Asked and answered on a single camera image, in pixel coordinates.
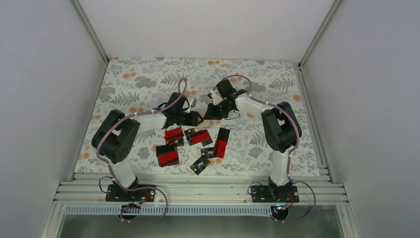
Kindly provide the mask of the beige leather card holder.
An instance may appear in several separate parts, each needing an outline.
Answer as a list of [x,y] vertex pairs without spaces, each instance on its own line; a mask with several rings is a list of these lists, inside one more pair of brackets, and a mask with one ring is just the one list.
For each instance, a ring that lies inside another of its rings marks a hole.
[[197,109],[197,111],[199,112],[200,116],[203,118],[203,122],[201,122],[198,126],[196,126],[196,129],[208,129],[208,128],[212,128],[212,126],[214,124],[214,120],[204,119],[204,116],[205,116],[207,110],[208,110],[208,105],[205,105],[205,106]]

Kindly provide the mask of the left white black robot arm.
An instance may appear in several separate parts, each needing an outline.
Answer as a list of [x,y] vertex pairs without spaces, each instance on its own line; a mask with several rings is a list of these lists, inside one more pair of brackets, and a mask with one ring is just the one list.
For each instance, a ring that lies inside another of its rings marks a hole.
[[96,155],[109,168],[118,194],[126,201],[138,194],[137,177],[132,171],[128,155],[139,132],[167,129],[172,125],[197,126],[204,121],[192,108],[195,98],[173,93],[168,102],[150,111],[125,114],[118,109],[109,112],[92,138]]

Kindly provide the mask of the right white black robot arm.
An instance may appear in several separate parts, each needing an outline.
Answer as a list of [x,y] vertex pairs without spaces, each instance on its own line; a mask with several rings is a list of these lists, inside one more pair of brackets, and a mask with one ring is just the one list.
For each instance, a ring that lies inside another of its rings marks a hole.
[[291,155],[297,149],[302,130],[288,102],[274,104],[253,97],[248,90],[236,90],[225,78],[210,92],[205,119],[224,119],[231,111],[249,113],[262,120],[265,140],[273,150],[272,169],[268,178],[268,195],[280,202],[291,190]]

